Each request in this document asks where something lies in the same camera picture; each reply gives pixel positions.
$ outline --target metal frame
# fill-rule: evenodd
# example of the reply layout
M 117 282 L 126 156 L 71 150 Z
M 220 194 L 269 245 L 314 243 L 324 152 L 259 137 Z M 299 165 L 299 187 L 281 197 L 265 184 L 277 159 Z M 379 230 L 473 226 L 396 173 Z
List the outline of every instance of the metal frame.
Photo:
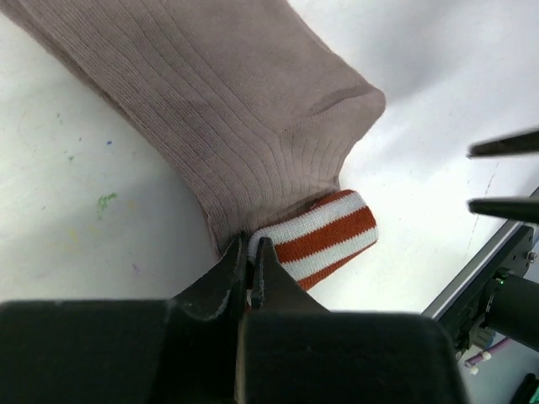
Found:
M 539 187 L 530 196 L 539 197 Z M 485 243 L 483 248 L 466 264 L 462 271 L 441 291 L 429 307 L 423 311 L 423 315 L 434 318 L 435 320 L 440 319 L 456 298 L 483 271 L 493 255 L 515 234 L 519 224 L 516 221 L 506 221 L 490 240 Z

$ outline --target green paint mark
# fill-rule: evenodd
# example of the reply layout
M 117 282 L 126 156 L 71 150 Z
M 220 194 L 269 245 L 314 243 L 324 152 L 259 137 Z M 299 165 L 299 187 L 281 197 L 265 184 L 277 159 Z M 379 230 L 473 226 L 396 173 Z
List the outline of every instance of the green paint mark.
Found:
M 107 209 L 109 206 L 109 202 L 111 199 L 118 198 L 118 194 L 116 192 L 113 192 L 110 195 L 103 195 L 101 198 L 98 199 L 98 219 L 103 219 L 103 213 L 104 210 Z

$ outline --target striped fabric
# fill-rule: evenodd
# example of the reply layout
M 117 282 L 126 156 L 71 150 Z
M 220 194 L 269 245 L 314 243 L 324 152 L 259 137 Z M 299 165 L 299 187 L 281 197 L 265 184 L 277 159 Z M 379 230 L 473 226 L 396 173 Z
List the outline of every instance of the striped fabric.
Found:
M 344 190 L 303 215 L 256 231 L 248 245 L 251 262 L 262 237 L 272 239 L 283 268 L 308 290 L 374 244 L 378 231 L 360 195 Z

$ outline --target black mechanical part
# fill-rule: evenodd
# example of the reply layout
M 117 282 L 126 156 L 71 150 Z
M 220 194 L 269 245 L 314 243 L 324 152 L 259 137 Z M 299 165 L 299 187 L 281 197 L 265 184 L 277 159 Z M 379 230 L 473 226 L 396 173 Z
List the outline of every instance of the black mechanical part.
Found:
M 226 402 L 247 242 L 170 300 L 14 301 L 0 310 L 0 402 Z
M 524 276 L 530 266 L 526 256 L 532 248 L 532 238 L 533 229 L 521 226 L 438 319 L 449 333 L 458 358 L 472 346 L 484 323 L 482 298 L 489 281 L 507 274 Z
M 539 380 L 534 374 L 528 373 L 520 383 L 510 404 L 530 404 L 533 402 L 531 398 L 537 389 L 539 389 Z
M 233 398 L 237 330 L 246 310 L 247 238 L 236 237 L 221 261 L 173 298 L 150 404 Z
M 539 130 L 522 132 L 470 147 L 470 157 L 514 156 L 539 152 Z
M 518 156 L 539 152 L 539 130 L 478 143 L 470 147 L 469 157 Z M 539 224 L 537 198 L 481 198 L 468 202 L 472 213 Z
M 467 402 L 449 340 L 427 317 L 254 311 L 240 336 L 240 404 Z
M 490 284 L 484 326 L 539 351 L 539 284 L 512 274 Z
M 273 242 L 265 237 L 257 250 L 251 301 L 253 308 L 264 311 L 328 312 L 283 269 Z
M 3 304 L 0 402 L 465 402 L 432 320 L 329 313 L 280 266 L 269 239 L 254 275 L 260 308 L 247 312 L 241 235 L 170 300 Z
M 481 198 L 468 202 L 472 213 L 509 219 L 510 221 L 523 221 L 525 223 L 539 223 L 538 198 Z

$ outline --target beige ribbed sock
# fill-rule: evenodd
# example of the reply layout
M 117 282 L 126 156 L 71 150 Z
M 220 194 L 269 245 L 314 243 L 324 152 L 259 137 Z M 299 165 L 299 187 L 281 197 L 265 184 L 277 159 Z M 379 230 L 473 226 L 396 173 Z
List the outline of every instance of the beige ribbed sock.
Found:
M 286 0 L 0 0 L 178 169 L 222 252 L 339 190 L 383 94 Z

